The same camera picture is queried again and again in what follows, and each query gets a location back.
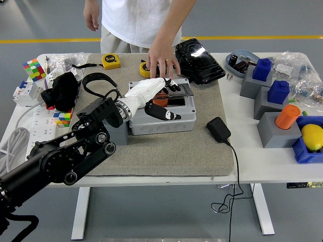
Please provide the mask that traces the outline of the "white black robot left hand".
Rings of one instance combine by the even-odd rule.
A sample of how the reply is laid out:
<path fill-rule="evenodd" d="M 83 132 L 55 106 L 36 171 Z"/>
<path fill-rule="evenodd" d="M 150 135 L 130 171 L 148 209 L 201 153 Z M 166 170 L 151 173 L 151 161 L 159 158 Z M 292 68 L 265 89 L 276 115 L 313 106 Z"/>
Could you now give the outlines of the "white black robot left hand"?
<path fill-rule="evenodd" d="M 153 78 L 140 81 L 123 98 L 118 98 L 115 102 L 122 119 L 130 120 L 140 108 L 144 108 L 147 115 L 160 120 L 181 119 L 179 114 L 151 102 L 155 95 L 166 87 L 172 91 L 180 91 L 178 84 L 170 78 Z"/>

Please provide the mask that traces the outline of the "person's left hand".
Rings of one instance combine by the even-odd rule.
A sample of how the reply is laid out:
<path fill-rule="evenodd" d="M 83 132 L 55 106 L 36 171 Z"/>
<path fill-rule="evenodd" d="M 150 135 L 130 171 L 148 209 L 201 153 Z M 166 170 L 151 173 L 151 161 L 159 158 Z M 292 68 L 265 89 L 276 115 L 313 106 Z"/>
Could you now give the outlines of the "person's left hand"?
<path fill-rule="evenodd" d="M 147 67 L 150 70 L 150 78 L 156 77 L 156 68 L 159 66 L 159 76 L 174 78 L 174 71 L 181 75 L 180 65 L 176 59 L 172 46 L 168 45 L 152 45 L 147 54 Z"/>

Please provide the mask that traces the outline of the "person's right hand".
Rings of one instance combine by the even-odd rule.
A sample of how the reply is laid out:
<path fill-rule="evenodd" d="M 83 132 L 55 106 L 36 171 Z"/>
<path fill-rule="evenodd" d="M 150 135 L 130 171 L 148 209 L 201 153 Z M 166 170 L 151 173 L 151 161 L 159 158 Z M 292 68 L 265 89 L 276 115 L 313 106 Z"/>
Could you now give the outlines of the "person's right hand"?
<path fill-rule="evenodd" d="M 98 24 L 98 11 L 84 10 L 83 12 L 86 27 L 91 31 L 97 31 L 99 29 Z"/>

